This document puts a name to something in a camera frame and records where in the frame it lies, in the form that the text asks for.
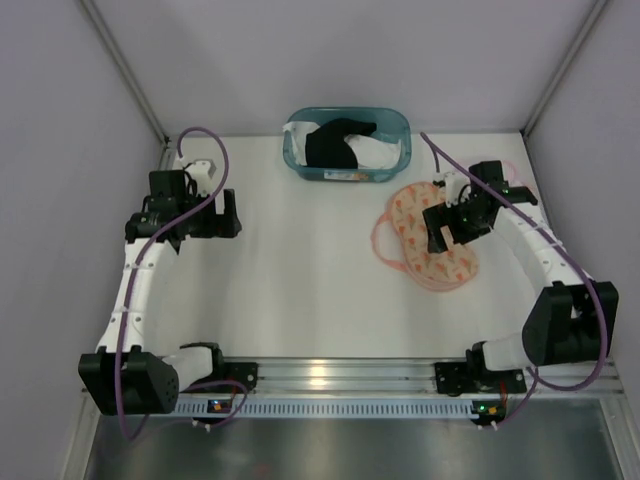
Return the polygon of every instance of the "teal plastic bin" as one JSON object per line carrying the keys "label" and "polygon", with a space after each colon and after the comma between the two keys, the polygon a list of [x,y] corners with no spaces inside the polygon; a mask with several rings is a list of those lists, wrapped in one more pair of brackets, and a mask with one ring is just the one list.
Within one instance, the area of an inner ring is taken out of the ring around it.
{"label": "teal plastic bin", "polygon": [[385,170],[335,170],[298,165],[293,155],[291,134],[285,132],[282,155],[286,164],[305,180],[386,182],[409,165],[411,160],[411,128],[401,113],[390,108],[375,107],[309,107],[298,110],[287,122],[315,122],[318,125],[336,118],[350,118],[361,122],[375,122],[378,126],[371,135],[383,142],[401,141],[400,159],[395,167]]}

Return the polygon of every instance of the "black cloth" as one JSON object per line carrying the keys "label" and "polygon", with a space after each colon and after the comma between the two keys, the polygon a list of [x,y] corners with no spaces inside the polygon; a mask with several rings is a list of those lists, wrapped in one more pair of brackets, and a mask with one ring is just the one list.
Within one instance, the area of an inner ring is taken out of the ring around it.
{"label": "black cloth", "polygon": [[370,136],[376,131],[375,123],[337,118],[307,135],[305,154],[307,166],[318,168],[357,169],[358,159],[347,142],[347,135]]}

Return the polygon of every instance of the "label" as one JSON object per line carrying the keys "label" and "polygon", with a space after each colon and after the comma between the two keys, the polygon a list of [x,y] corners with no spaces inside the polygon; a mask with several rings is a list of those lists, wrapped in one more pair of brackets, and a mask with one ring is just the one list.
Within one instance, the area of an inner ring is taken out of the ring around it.
{"label": "label", "polygon": [[341,172],[339,170],[325,170],[324,179],[342,180],[345,182],[362,182],[369,180],[369,174],[359,172]]}

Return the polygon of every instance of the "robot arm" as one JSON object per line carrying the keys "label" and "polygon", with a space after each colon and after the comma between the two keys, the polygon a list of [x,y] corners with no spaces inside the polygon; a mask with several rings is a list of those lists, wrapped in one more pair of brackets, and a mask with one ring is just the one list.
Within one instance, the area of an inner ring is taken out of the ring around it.
{"label": "robot arm", "polygon": [[[210,160],[196,160],[187,165],[178,163],[174,170],[151,172],[150,195],[145,197],[142,211],[134,213],[126,223],[125,265],[113,312],[96,352],[82,355],[78,365],[87,390],[103,414],[116,413],[114,368],[121,368],[127,414],[170,413],[178,392],[199,379],[221,376],[224,359],[215,343],[184,345],[175,354],[163,358],[152,352],[157,351],[155,327],[161,299],[181,242],[188,236],[233,238],[242,229],[233,190],[224,190],[224,213],[216,214],[215,203],[211,202],[158,237],[146,251],[144,261],[136,265],[150,237],[205,201],[214,188],[211,181],[214,171]],[[134,269],[135,281],[126,308],[125,298]],[[125,312],[123,364],[116,366],[120,319]]]}
{"label": "robot arm", "polygon": [[[423,211],[430,252],[447,250],[443,227],[454,243],[468,243],[493,231],[509,246],[537,294],[537,301],[521,332],[499,340],[483,341],[467,351],[470,369],[482,373],[528,366],[596,360],[600,349],[598,323],[587,289],[554,245],[561,245],[544,221],[538,201],[527,187],[512,187],[504,180],[499,161],[482,162],[470,172],[500,192],[537,223],[524,222],[515,212],[475,184],[460,182],[457,174],[444,179],[447,201]],[[538,230],[555,240],[550,244]],[[605,312],[611,338],[618,293],[610,282],[592,284]]]}

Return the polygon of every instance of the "gray floor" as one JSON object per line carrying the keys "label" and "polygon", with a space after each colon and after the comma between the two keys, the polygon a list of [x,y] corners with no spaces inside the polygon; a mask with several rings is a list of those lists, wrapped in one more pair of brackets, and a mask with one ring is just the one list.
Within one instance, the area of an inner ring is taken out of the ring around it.
{"label": "gray floor", "polygon": [[206,434],[154,419],[143,435],[125,447],[104,418],[86,479],[622,478],[595,401],[535,401],[498,432],[467,421],[238,420]]}

